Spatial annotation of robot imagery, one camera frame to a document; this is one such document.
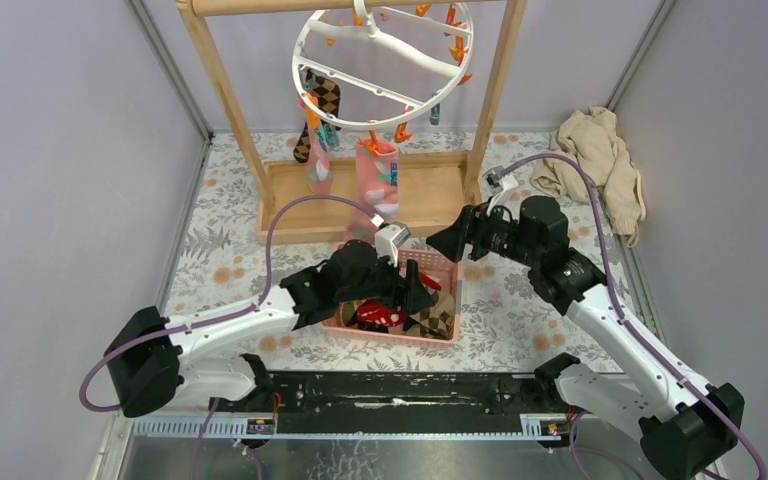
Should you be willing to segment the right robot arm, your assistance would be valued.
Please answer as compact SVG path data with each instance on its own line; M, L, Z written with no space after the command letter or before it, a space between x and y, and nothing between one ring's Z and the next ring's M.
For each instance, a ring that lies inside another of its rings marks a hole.
M517 218L502 206L468 205L427 243L453 262L494 253L527 266L534 292L596 340L633 383L561 354L535 371L539 407L581 407L637 441L663 478L694 478L736 446L743 395L711 383L643 328L609 277L571 247L567 230L557 201L535 196L521 203Z

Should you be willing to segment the pink sock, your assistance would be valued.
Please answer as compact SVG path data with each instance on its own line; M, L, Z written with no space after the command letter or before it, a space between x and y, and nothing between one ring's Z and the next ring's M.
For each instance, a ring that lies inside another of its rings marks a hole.
M333 173L330 167L330 154L322 122L314 113L311 106L318 106L318 101L311 93L303 93L300 105L306 117L306 127L309 138L308 161L306 172L308 185L314 194L329 194L333 183Z
M355 148L358 203L385 219L399 214L400 151L383 140L359 139Z

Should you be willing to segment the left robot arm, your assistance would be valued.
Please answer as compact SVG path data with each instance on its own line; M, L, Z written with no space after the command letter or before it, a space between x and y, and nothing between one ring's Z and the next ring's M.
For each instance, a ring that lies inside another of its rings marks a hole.
M191 316L163 317L155 306L143 308L105 351L119 408L136 418L174 400L205 397L259 410L271 388L262 362L254 354L221 360L219 353L249 338L321 323L341 305L367 300L405 316L435 303L416 261L399 266L372 245L352 240L259 297Z

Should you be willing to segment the red white patterned sock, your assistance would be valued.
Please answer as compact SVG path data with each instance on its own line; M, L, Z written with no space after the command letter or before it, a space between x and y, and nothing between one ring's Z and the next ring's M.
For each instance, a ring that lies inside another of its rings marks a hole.
M355 312L355 317L359 323L371 323L383 327L402 325L406 320L406 316L397 309L387 307L375 300L368 300L361 304Z

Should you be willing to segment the plain red sock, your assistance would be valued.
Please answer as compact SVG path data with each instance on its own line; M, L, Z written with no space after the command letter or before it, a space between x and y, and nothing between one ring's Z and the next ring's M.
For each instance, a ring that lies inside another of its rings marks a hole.
M438 280L435 277L429 276L429 275L425 274L424 272L420 272L419 273L419 278L420 278L420 281L421 281L422 285L424 287L426 287L427 289L434 290L434 291L441 291L442 290L441 284L438 282Z

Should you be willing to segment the brown beige argyle sock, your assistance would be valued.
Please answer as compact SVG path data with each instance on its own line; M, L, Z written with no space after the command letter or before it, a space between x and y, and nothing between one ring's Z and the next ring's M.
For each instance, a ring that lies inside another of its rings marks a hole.
M339 85L333 80L318 75L309 69L303 71L301 80L306 98L309 98L319 110L334 116L339 114L341 102L341 89ZM323 134L322 140L326 142L328 147L337 146L338 138L336 132L338 130L338 127L318 120L317 125L314 127L314 133L311 133L310 127L308 124L305 124L293 150L294 159L302 164L308 162L311 154L311 138L319 141L319 133Z

